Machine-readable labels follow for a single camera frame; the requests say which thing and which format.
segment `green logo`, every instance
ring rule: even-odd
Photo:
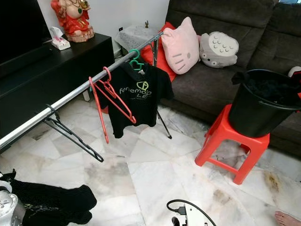
[[[149,88],[149,84],[146,81],[139,81],[137,82],[137,87],[139,89],[142,89],[143,91],[147,91],[147,89]]]

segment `black tv cabinet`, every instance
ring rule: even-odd
[[[0,138],[114,63],[111,37],[95,34],[0,78]]]

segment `red pillow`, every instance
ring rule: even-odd
[[[175,29],[174,26],[171,25],[171,23],[166,22],[165,25],[161,28],[160,32],[162,32],[165,28],[170,28],[170,29]],[[152,65],[153,61],[153,53],[151,50],[151,46],[148,45],[144,47],[141,50],[141,57],[149,64]],[[176,77],[176,73],[169,67],[166,58],[165,58],[165,53],[162,45],[162,40],[159,38],[159,44],[158,44],[158,57],[157,57],[157,67],[162,69],[163,71],[166,71],[169,75],[170,81],[173,81]]]

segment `black cable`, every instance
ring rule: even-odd
[[[174,203],[174,202],[183,202],[183,203],[187,203],[187,204],[189,204],[189,205],[191,205],[191,206],[193,206],[194,208],[196,208],[197,210],[199,210],[202,214],[204,214],[205,216],[206,216],[206,218],[213,224],[213,226],[216,226],[216,224],[213,222],[213,220],[200,208],[200,207],[198,207],[198,206],[196,206],[195,204],[193,204],[193,203],[191,203],[191,202],[189,202],[189,201],[186,201],[186,200],[182,200],[182,199],[174,199],[174,200],[171,200],[171,201],[169,201],[167,204],[166,204],[166,207],[170,210],[170,211],[173,211],[173,212],[178,212],[178,210],[176,210],[176,209],[172,209],[172,208],[170,208],[169,207],[169,205],[171,204],[171,203]]]

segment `red statue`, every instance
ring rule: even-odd
[[[69,41],[84,42],[94,36],[87,21],[90,6],[86,0],[51,0],[51,7]]]

